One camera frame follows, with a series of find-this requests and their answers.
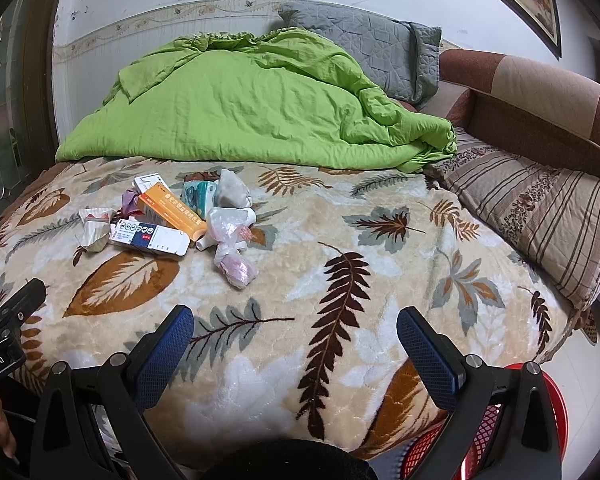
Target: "teal package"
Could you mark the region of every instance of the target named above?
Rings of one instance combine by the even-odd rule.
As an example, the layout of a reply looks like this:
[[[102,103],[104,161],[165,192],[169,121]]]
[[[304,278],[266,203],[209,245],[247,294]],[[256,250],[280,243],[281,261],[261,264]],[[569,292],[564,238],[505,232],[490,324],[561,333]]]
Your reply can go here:
[[[184,183],[180,200],[203,220],[206,213],[214,206],[214,195],[218,186],[206,180],[191,180]]]

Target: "red basket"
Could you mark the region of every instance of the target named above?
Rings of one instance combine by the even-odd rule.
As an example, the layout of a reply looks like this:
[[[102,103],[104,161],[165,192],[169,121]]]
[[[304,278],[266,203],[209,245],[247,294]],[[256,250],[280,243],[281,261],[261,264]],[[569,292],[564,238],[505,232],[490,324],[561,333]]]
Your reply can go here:
[[[512,370],[520,370],[522,363],[516,363],[507,366]],[[569,434],[569,423],[567,418],[567,407],[562,398],[562,394],[558,389],[558,386],[554,383],[549,375],[542,372],[544,380],[546,381],[546,387],[551,399],[552,407],[554,408],[555,423],[558,430],[558,444],[560,445],[560,457],[564,459],[564,452],[567,449],[567,437]],[[467,480],[474,474],[475,468],[480,463],[482,454],[487,449],[491,433],[495,427],[496,421],[498,420],[498,412],[500,411],[499,406],[488,406],[484,412],[482,423],[478,428],[474,438],[474,443],[469,448],[469,452],[464,457],[460,469],[456,473],[455,480]],[[429,448],[438,437],[442,426],[434,428],[421,436],[408,450],[407,454],[402,461],[402,467],[400,468],[400,478],[405,479],[410,475],[411,471],[420,463],[422,457],[424,457]]]

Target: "striped pillow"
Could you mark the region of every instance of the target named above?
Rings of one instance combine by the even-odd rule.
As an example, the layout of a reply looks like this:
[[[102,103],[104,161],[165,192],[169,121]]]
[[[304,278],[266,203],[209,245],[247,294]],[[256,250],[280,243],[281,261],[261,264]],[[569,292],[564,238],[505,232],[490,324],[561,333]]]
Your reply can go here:
[[[542,267],[577,310],[600,292],[600,179],[556,170],[458,133],[458,155],[425,173]]]

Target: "gray pillow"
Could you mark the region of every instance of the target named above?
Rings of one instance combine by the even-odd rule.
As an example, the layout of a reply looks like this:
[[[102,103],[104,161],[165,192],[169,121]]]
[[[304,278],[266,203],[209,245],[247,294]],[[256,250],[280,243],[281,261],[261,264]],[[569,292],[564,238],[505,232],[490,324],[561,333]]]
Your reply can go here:
[[[389,97],[416,105],[438,89],[439,27],[302,0],[284,3],[278,13],[287,27],[305,28],[346,50]]]

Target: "green comforter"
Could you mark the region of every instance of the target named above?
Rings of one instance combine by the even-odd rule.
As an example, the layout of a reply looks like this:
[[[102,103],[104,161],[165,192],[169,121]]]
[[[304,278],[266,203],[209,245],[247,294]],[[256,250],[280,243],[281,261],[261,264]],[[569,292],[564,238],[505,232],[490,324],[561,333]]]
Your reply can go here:
[[[118,73],[56,153],[418,171],[451,124],[392,102],[339,46],[299,28],[178,38]]]

